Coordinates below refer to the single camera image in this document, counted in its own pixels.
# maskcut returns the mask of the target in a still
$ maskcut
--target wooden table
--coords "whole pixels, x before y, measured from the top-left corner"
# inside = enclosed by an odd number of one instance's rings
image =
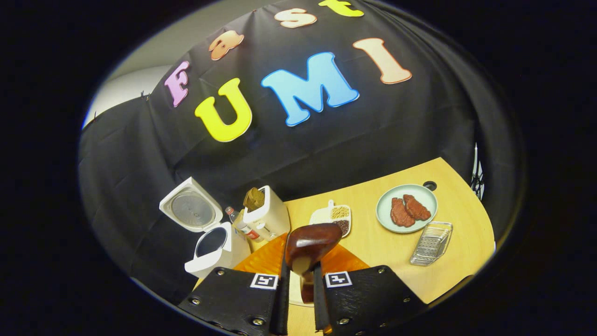
[[[421,235],[393,233],[379,224],[376,205],[389,189],[402,184],[434,181],[438,199],[434,221],[454,226],[446,253],[433,264],[422,267],[409,263]],[[284,202],[291,229],[308,225],[313,211],[326,207],[328,200],[346,204],[352,210],[350,234],[340,244],[369,266],[388,265],[425,303],[437,299],[466,276],[475,274],[494,252],[491,223],[483,205],[460,175],[442,158],[346,188]],[[258,249],[267,242],[255,244]],[[290,305],[288,334],[315,333],[313,308]]]

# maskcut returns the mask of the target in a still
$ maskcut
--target yellow letter u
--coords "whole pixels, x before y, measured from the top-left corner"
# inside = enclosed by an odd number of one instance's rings
[[[195,109],[195,116],[201,118],[207,131],[215,140],[220,142],[230,142],[243,135],[253,120],[251,108],[238,88],[240,82],[240,79],[233,78],[218,90],[219,95],[228,98],[228,101],[236,112],[236,121],[234,123],[226,125],[222,121],[218,111],[214,107],[216,99],[213,97],[205,99]]]

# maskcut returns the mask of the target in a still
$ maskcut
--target black cloth backdrop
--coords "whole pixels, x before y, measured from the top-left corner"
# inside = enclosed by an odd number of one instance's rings
[[[196,282],[184,271],[184,263],[191,259],[201,233],[174,223],[158,204],[190,176],[222,207],[241,207],[251,187],[270,185],[281,199],[291,200],[436,157],[469,182],[478,141],[489,181],[484,205],[496,239],[510,218],[512,202],[498,197],[512,199],[519,182],[510,178],[518,162],[511,120],[474,60],[408,13],[351,0],[365,15],[345,17],[317,3],[281,1],[230,22],[173,64],[151,95],[114,106],[82,132],[79,181],[91,227],[129,276],[174,304]],[[291,8],[303,8],[318,20],[289,29],[273,19]],[[208,46],[227,30],[245,38],[213,61]],[[383,84],[373,60],[352,47],[364,38],[383,39],[413,77]],[[278,69],[306,78],[307,59],[325,51],[336,55],[337,67],[360,97],[336,108],[324,105],[307,121],[286,126],[286,112],[261,80]],[[164,81],[184,60],[190,62],[185,86],[189,92],[173,108]],[[253,122],[239,138],[218,142],[194,111],[213,96],[222,120],[234,122],[232,106],[217,91],[237,77]]]

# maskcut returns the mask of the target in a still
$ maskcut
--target plastic bottle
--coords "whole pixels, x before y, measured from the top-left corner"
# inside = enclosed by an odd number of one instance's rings
[[[242,214],[244,212],[245,209],[242,209],[239,213],[238,211],[235,211],[234,208],[231,206],[226,208],[226,213],[230,217],[232,225],[234,225],[237,229],[241,230],[244,234],[246,234],[249,238],[253,239],[253,241],[255,241],[256,243],[262,241],[263,238],[259,236],[259,234],[256,233],[254,230],[251,230],[251,228],[245,222],[242,221]]]

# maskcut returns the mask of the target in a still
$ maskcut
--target foam letter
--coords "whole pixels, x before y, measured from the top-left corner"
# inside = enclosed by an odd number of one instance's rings
[[[359,92],[350,87],[334,63],[333,53],[315,54],[307,60],[307,80],[286,70],[277,70],[265,76],[261,86],[270,87],[288,114],[286,125],[295,126],[309,119],[310,113],[301,109],[301,100],[316,112],[324,110],[322,88],[328,93],[327,104],[337,107],[352,102]]]
[[[364,50],[381,71],[381,82],[394,84],[404,82],[413,75],[404,69],[398,61],[383,46],[380,38],[365,38],[352,44],[357,49]]]
[[[178,106],[189,93],[188,88],[183,88],[183,85],[189,83],[189,77],[184,71],[188,67],[189,62],[182,62],[164,81],[164,85],[170,89],[170,94],[172,94],[172,98],[174,99],[174,107]]]
[[[211,59],[221,59],[230,49],[239,45],[244,38],[245,35],[238,35],[234,30],[229,30],[218,36],[209,47]]]
[[[307,13],[307,11],[301,8],[293,8],[291,10],[281,11],[273,18],[282,21],[280,22],[280,25],[286,28],[312,25],[317,21],[317,18],[314,15],[303,13]]]
[[[195,109],[195,116],[201,118],[207,131],[215,140],[220,142],[230,142],[243,135],[253,120],[251,108],[238,88],[240,82],[240,79],[233,78],[218,90],[219,95],[228,98],[228,101],[236,112],[236,121],[234,123],[226,125],[222,121],[218,111],[214,107],[216,99],[213,97],[205,99]]]
[[[331,10],[335,11],[336,13],[342,16],[363,16],[365,13],[359,10],[351,10],[348,6],[351,6],[350,2],[348,1],[338,1],[338,0],[324,0],[319,3],[320,6],[328,6]]]

